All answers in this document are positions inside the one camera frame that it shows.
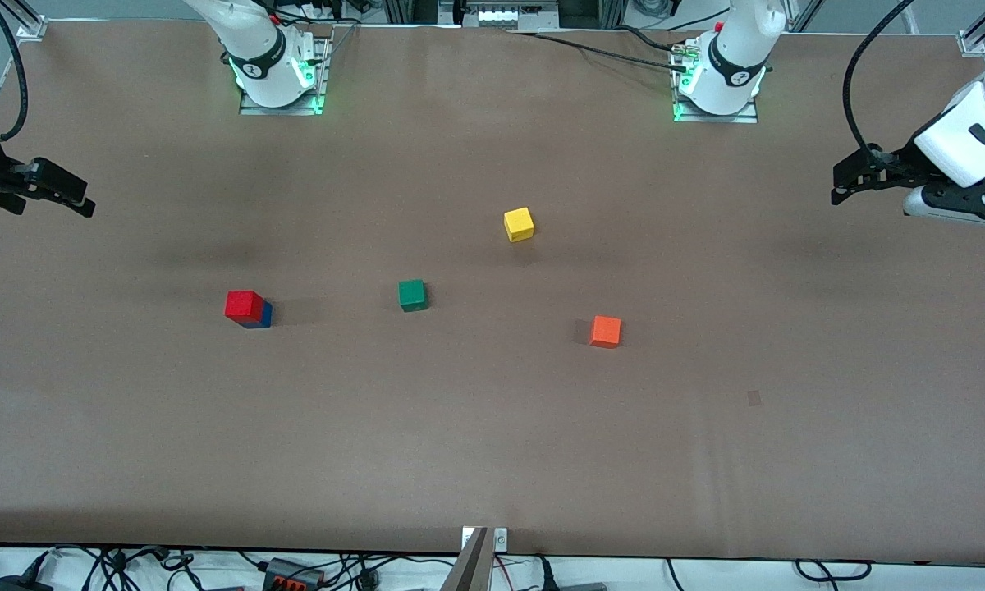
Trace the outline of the red cube block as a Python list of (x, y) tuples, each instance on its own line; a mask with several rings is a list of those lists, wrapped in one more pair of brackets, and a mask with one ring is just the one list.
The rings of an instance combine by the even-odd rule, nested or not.
[(241, 325), (261, 324), (266, 304), (266, 300), (255, 291), (228, 291), (223, 315)]

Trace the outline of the white socket strip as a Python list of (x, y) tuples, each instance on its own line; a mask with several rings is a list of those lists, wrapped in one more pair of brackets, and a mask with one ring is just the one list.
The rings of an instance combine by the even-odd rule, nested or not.
[(557, 29), (557, 0), (460, 0), (461, 24), (504, 30)]

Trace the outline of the black orange power strip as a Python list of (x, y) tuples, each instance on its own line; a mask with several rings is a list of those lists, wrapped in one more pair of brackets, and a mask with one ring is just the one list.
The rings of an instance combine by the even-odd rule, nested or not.
[(305, 567), (297, 562), (273, 558), (263, 562), (261, 591), (319, 591), (325, 575), (319, 567)]

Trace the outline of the grey slanted metal bar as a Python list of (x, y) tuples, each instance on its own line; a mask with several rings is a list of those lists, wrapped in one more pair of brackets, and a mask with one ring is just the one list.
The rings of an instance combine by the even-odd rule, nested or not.
[(463, 546), (439, 591), (489, 591), (496, 555), (495, 528), (465, 528)]

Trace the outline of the metal table corner bracket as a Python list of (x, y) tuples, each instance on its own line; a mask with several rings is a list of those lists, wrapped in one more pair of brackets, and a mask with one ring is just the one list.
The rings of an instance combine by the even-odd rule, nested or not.
[(957, 42), (962, 57), (985, 57), (985, 12), (958, 31)]
[(39, 42), (44, 37), (49, 19), (36, 11), (30, 0), (0, 0), (0, 10), (15, 33), (16, 41)]

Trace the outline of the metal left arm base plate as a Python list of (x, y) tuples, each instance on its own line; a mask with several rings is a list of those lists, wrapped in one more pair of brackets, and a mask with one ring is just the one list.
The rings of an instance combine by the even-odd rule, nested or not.
[(767, 74), (765, 65), (755, 70), (729, 66), (722, 74), (706, 58), (705, 48), (696, 39), (674, 46), (670, 64), (681, 68), (671, 74), (674, 121), (758, 122), (755, 97)]

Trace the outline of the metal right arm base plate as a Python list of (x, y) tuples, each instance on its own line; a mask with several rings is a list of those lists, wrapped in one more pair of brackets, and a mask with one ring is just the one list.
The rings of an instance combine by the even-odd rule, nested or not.
[(282, 77), (275, 97), (290, 98), (290, 102), (266, 105), (256, 102), (245, 89), (241, 78), (236, 78), (240, 91), (241, 115), (269, 116), (319, 116), (324, 111), (325, 96), (328, 92), (332, 57), (332, 39), (314, 38), (305, 34), (286, 58), (285, 68), (292, 75)]

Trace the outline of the small white edge bracket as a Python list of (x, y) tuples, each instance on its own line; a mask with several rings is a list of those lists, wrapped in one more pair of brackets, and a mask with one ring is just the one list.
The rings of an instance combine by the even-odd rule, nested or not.
[(505, 527), (470, 527), (465, 526), (461, 529), (461, 549), (466, 547), (467, 543), (470, 541), (471, 535), (477, 529), (488, 529), (488, 542), (492, 543), (493, 551), (496, 554), (507, 554), (508, 553), (508, 528)]

